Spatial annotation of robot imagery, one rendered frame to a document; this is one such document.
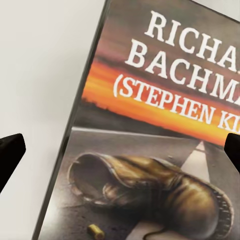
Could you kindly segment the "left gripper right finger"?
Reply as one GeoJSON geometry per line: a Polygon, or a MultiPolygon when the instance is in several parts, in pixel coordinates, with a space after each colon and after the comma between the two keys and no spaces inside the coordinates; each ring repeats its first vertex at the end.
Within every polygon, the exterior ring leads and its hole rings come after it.
{"type": "Polygon", "coordinates": [[[240,173],[240,135],[229,133],[224,146],[224,151],[240,173]]]}

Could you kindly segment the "hardback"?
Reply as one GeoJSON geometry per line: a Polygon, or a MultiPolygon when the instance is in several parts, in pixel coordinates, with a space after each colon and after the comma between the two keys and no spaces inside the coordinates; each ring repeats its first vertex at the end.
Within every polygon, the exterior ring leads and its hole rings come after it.
{"type": "Polygon", "coordinates": [[[105,0],[31,240],[240,240],[240,20],[105,0]]]}

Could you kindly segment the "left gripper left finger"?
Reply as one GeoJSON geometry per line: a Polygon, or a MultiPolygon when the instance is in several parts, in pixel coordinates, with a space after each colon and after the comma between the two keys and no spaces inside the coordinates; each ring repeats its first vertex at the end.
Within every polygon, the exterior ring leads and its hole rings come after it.
{"type": "Polygon", "coordinates": [[[0,193],[26,152],[21,133],[0,138],[0,193]]]}

